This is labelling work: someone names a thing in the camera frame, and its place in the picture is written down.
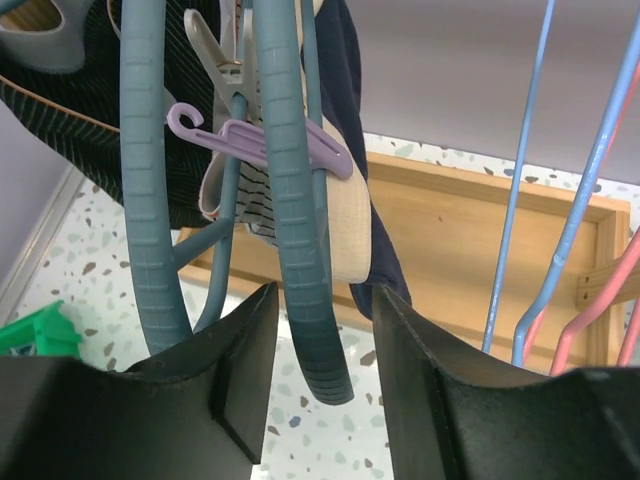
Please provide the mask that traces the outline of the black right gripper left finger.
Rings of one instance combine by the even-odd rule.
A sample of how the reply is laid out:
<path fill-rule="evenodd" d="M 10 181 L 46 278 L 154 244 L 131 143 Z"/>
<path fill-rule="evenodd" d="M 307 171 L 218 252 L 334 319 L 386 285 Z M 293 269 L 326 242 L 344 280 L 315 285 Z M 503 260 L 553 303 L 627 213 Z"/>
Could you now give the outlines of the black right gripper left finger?
<path fill-rule="evenodd" d="M 5 479 L 247 479 L 261 460 L 279 320 L 275 284 L 186 341 L 106 372 L 1 361 Z"/>

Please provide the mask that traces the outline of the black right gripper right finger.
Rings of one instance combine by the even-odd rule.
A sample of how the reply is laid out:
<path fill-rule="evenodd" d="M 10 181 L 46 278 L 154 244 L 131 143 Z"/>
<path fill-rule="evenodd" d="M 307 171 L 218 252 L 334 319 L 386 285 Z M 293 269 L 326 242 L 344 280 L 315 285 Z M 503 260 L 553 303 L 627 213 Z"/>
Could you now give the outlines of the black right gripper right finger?
<path fill-rule="evenodd" d="M 373 294 L 373 331 L 397 479 L 638 477 L 637 368 L 534 373 L 465 343 L 387 287 Z"/>

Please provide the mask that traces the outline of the blue wire hanger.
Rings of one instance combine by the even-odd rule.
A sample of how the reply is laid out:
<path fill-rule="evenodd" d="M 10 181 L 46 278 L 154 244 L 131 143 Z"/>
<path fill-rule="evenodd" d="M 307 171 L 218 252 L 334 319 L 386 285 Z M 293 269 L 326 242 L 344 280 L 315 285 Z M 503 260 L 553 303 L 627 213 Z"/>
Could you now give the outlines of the blue wire hanger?
<path fill-rule="evenodd" d="M 533 113 L 536 105 L 539 82 L 542 66 L 545 60 L 548 37 L 551 31 L 552 19 L 554 16 L 555 3 L 548 1 L 541 24 L 531 79 L 526 97 L 523 120 L 520 129 L 516 160 L 511 177 L 511 187 L 506 204 L 506 213 L 499 253 L 497 257 L 496 270 L 492 284 L 489 300 L 488 313 L 484 327 L 484 335 L 481 343 L 481 351 L 488 355 L 494 340 L 498 308 L 504 285 L 507 259 L 510 248 L 511 236 L 515 222 L 516 207 L 521 185 L 521 175 L 524 167 L 525 154 L 527 151 L 530 129 L 533 121 Z M 542 312 L 544 307 L 549 307 L 552 297 L 565 269 L 569 254 L 577 237 L 578 229 L 590 206 L 591 196 L 596 186 L 599 172 L 609 141 L 616 126 L 616 122 L 621 118 L 620 114 L 625 101 L 626 93 L 631 85 L 635 69 L 639 65 L 639 24 L 635 23 L 621 61 L 619 72 L 616 76 L 612 91 L 610 93 L 606 108 L 596 133 L 596 137 L 591 147 L 586 166 L 581 176 L 580 183 L 575 192 L 574 198 L 568 200 L 566 196 L 558 193 L 551 194 L 545 198 L 547 207 L 553 214 L 559 216 L 563 213 L 567 215 L 564 227 L 560 234 L 557 246 L 551 255 L 550 264 L 539 292 L 533 300 L 531 306 L 525 311 L 521 319 L 514 327 L 511 340 L 510 363 L 522 368 L 525 360 L 523 356 L 526 334 L 532 326 L 535 318 Z"/>

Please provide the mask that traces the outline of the purple clothes peg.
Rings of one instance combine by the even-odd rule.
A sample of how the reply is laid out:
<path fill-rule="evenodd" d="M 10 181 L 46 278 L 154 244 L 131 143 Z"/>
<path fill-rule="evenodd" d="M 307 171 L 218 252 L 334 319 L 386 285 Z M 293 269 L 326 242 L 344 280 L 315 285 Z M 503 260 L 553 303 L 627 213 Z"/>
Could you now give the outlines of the purple clothes peg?
<path fill-rule="evenodd" d="M 241 120 L 226 120 L 218 133 L 198 126 L 204 117 L 192 105 L 176 103 L 168 111 L 167 124 L 182 140 L 204 147 L 212 152 L 234 156 L 255 166 L 267 167 L 268 157 L 264 130 Z M 306 120 L 309 163 L 313 170 L 325 169 L 340 180 L 353 174 L 347 148 L 332 138 L 311 120 Z"/>

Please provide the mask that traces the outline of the navy underwear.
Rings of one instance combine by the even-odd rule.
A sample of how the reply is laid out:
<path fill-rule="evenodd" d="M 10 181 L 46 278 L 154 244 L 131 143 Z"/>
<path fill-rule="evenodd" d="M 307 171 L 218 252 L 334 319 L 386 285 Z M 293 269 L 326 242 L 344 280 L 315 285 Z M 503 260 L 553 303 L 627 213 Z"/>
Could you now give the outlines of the navy underwear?
<path fill-rule="evenodd" d="M 373 287 L 411 295 L 392 241 L 369 199 L 360 118 L 362 68 L 356 28 L 344 1 L 315 1 L 323 128 L 351 154 L 354 174 L 327 180 L 333 277 L 347 281 L 358 311 L 372 317 Z"/>

